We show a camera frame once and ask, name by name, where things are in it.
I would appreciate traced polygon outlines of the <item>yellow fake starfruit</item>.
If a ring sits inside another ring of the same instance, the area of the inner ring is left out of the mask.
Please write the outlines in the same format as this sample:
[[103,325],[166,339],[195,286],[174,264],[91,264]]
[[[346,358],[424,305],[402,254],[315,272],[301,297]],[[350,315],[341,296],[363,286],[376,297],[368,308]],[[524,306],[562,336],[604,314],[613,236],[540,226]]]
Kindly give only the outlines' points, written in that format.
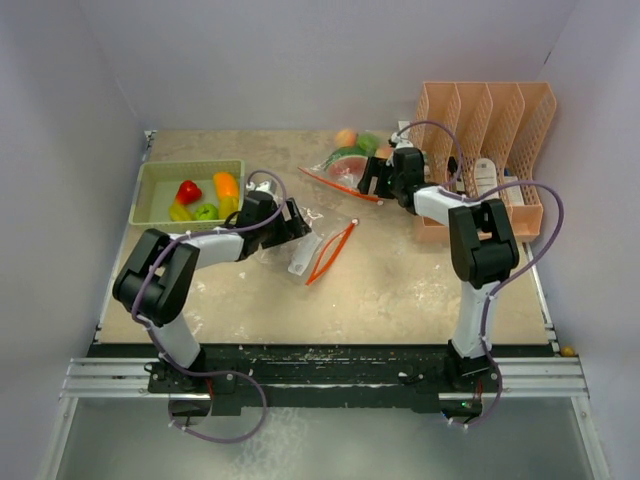
[[238,210],[239,199],[237,196],[224,196],[219,199],[218,213],[220,220],[226,220]]

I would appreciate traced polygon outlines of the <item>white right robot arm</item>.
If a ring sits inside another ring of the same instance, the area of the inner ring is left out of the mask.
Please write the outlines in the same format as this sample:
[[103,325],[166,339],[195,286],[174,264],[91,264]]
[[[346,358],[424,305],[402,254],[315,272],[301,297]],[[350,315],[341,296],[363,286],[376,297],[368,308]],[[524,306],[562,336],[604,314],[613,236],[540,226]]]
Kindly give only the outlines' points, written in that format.
[[370,157],[357,189],[395,199],[409,213],[448,227],[451,263],[461,281],[461,303],[444,376],[452,389],[467,391],[491,368],[494,290],[518,266],[519,250],[501,200],[469,200],[427,182],[424,164],[422,152],[415,147],[396,148],[385,160]]

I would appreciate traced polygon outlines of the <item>red fake strawberry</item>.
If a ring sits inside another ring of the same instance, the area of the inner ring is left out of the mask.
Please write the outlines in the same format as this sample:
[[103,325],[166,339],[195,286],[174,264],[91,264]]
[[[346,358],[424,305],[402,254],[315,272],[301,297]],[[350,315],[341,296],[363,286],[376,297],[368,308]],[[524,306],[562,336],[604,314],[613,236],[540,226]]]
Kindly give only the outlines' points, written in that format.
[[180,184],[174,202],[180,205],[190,205],[199,201],[202,195],[202,190],[194,181],[185,180]]

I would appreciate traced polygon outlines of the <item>green fake custard apple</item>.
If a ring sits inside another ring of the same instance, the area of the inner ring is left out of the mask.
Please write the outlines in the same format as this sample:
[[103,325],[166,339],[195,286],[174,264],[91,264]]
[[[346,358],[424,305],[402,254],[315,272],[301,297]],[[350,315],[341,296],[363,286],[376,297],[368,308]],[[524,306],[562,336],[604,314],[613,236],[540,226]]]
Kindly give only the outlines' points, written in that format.
[[211,203],[200,205],[194,212],[194,219],[197,221],[215,221],[219,219],[218,208]]

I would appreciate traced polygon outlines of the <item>clear zip bag orange seal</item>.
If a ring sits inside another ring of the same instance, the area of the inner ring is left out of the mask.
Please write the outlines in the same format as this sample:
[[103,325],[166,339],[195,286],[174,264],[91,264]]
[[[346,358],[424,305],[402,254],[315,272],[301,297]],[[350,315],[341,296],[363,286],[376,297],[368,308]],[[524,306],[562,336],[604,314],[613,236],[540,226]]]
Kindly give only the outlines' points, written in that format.
[[260,248],[255,258],[274,273],[310,286],[337,260],[359,220],[314,203],[300,205],[299,211],[310,232],[280,246]]

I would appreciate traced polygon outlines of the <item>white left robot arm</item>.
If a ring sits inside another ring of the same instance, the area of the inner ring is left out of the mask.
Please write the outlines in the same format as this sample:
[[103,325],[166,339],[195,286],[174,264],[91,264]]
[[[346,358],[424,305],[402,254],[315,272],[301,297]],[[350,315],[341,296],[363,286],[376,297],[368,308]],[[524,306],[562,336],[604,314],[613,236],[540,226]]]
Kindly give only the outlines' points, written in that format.
[[147,229],[118,273],[112,296],[143,326],[170,378],[184,392],[202,387],[206,354],[183,314],[194,273],[246,260],[258,250],[278,247],[311,232],[297,202],[278,204],[266,191],[251,191],[231,221],[210,231],[170,235]]

